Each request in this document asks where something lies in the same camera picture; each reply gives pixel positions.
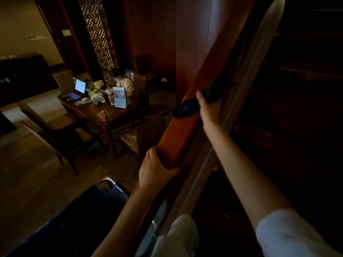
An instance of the dining table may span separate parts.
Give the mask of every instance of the dining table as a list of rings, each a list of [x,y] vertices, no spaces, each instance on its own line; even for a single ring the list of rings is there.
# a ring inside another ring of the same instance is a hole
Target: dining table
[[[67,101],[64,98],[70,92],[62,92],[58,95],[58,99],[64,106],[67,112],[74,112],[78,117],[82,119],[88,119],[92,125],[100,130],[111,150],[114,152],[115,157],[118,157],[118,151],[115,145],[114,138],[111,134],[111,130],[118,127],[122,120],[131,119],[132,125],[134,125],[135,119],[143,119],[143,110],[139,99],[129,97],[130,104],[126,108],[115,107],[111,105],[108,98],[105,98],[104,103],[92,104],[88,103],[83,106],[78,106],[74,102]],[[98,117],[101,111],[107,112],[105,119]]]

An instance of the staircase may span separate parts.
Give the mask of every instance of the staircase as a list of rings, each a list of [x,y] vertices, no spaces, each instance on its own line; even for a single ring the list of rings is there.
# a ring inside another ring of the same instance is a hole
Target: staircase
[[[341,253],[342,58],[343,32],[277,33],[230,133],[291,206]],[[262,256],[222,172],[211,174],[193,217],[200,240],[212,243],[200,243],[198,256],[228,243],[228,253]]]

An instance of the plastic bottle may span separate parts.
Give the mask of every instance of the plastic bottle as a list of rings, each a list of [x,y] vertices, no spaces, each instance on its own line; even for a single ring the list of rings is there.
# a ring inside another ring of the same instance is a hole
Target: plastic bottle
[[[113,88],[111,88],[109,85],[107,85],[107,89],[105,90],[105,92],[108,95],[108,99],[109,102],[111,103],[111,105],[115,105],[115,100],[114,100],[114,91]]]

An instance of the decorative lattice panel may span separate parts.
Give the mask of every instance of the decorative lattice panel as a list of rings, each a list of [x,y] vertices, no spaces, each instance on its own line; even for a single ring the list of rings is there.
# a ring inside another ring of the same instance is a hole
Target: decorative lattice panel
[[[117,57],[102,0],[78,0],[83,18],[107,84],[114,84],[108,71],[118,67]]]

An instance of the forearm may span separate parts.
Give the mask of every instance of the forearm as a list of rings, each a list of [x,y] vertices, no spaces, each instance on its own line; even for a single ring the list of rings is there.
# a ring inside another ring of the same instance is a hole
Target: forearm
[[[254,229],[269,213],[290,208],[274,184],[249,160],[219,124],[205,124],[204,130]]]
[[[125,256],[135,238],[142,216],[156,197],[157,192],[139,188],[128,200],[104,241],[92,257]]]

